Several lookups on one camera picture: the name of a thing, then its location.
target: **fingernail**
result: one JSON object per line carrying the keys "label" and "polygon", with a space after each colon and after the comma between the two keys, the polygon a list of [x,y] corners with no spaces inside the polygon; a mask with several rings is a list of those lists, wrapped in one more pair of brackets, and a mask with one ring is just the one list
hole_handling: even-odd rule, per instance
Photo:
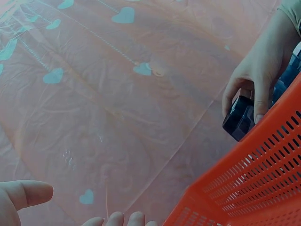
{"label": "fingernail", "polygon": [[256,122],[255,122],[255,124],[257,124],[262,118],[263,118],[263,114],[258,114],[256,116]]}

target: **black object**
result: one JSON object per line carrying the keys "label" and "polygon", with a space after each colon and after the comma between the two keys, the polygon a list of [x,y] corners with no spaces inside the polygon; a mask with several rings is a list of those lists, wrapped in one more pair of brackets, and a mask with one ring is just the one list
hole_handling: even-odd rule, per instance
{"label": "black object", "polygon": [[[292,55],[291,60],[274,86],[272,107],[284,94],[292,81],[297,77],[301,70],[300,52],[296,56]],[[255,125],[254,123],[254,101],[244,96],[239,96],[231,106],[222,127],[234,139],[240,141]]]}

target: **sleeve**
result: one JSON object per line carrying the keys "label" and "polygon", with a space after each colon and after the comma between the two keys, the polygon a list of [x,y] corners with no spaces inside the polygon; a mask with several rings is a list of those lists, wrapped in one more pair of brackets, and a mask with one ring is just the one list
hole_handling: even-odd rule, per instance
{"label": "sleeve", "polygon": [[301,37],[299,29],[301,25],[301,0],[282,0],[278,9],[282,10],[291,19]]}

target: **dotted line pattern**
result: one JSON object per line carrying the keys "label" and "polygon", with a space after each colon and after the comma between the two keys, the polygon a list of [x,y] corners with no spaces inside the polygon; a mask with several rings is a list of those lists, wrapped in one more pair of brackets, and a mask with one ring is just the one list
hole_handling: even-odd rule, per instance
{"label": "dotted line pattern", "polygon": [[[14,29],[12,29],[6,22],[5,24],[9,27],[9,29],[13,32],[16,33],[16,31]],[[48,71],[50,71],[50,68],[44,64],[41,60],[41,58],[38,56],[38,54],[36,54],[22,39],[20,39],[19,37],[16,37],[23,45],[24,47],[36,58],[36,60]]]}
{"label": "dotted line pattern", "polygon": [[50,23],[50,24],[51,24],[51,21],[50,21],[50,20],[48,20],[48,19],[46,19],[45,17],[39,15],[38,13],[36,13],[35,11],[33,11],[31,8],[29,8],[26,4],[25,4],[25,7],[26,7],[29,11],[31,11],[33,14],[39,16],[39,17],[42,18],[44,21],[46,21],[47,23]]}
{"label": "dotted line pattern", "polygon": [[119,13],[119,11],[115,8],[113,8],[112,6],[110,6],[109,4],[107,4],[106,2],[104,1],[101,1],[101,0],[97,0],[99,3],[103,4],[104,6],[108,7],[110,10],[112,10],[113,12],[115,13]]}
{"label": "dotted line pattern", "polygon": [[25,46],[25,48],[37,59],[37,61],[48,71],[50,72],[50,68],[44,64],[41,58],[20,38],[18,40]]}
{"label": "dotted line pattern", "polygon": [[0,45],[2,48],[5,48],[1,40],[0,40]]}
{"label": "dotted line pattern", "polygon": [[73,19],[72,17],[66,15],[65,13],[61,12],[65,17],[71,19],[72,21],[76,22],[77,24],[79,24],[80,26],[82,26],[83,28],[85,28],[86,30],[88,30],[89,32],[91,32],[93,35],[95,35],[96,37],[98,37],[101,41],[103,41],[105,44],[107,44],[108,46],[110,46],[113,50],[115,50],[116,52],[120,53],[125,59],[127,59],[129,62],[135,64],[135,61],[132,60],[131,58],[129,58],[126,54],[124,54],[123,52],[121,52],[119,49],[117,49],[115,46],[113,46],[111,43],[109,43],[107,40],[105,40],[104,38],[102,38],[101,36],[99,36],[98,34],[96,34],[94,31],[92,31],[90,28],[84,26],[83,24],[81,24],[80,22],[76,21],[75,19]]}

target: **finger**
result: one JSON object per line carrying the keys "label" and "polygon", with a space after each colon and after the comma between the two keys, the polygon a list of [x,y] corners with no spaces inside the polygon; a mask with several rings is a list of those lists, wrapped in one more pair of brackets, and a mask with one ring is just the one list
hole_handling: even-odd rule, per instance
{"label": "finger", "polygon": [[34,180],[17,180],[1,182],[16,210],[48,202],[53,195],[53,187],[47,183]]}
{"label": "finger", "polygon": [[241,88],[239,95],[244,96],[246,98],[251,98],[251,90]]}
{"label": "finger", "polygon": [[230,110],[233,98],[237,94],[239,88],[240,87],[238,86],[236,79],[231,79],[228,82],[224,94],[222,96],[222,114],[224,117],[226,117],[228,111]]}
{"label": "finger", "polygon": [[146,226],[158,226],[158,223],[156,221],[150,221]]}
{"label": "finger", "polygon": [[269,87],[266,80],[254,81],[254,122],[257,124],[269,109]]}
{"label": "finger", "polygon": [[145,226],[145,215],[135,212],[130,216],[127,226]]}
{"label": "finger", "polygon": [[121,212],[112,213],[106,226],[123,226],[124,214]]}
{"label": "finger", "polygon": [[82,226],[102,226],[103,222],[104,222],[103,218],[96,217],[88,220]]}

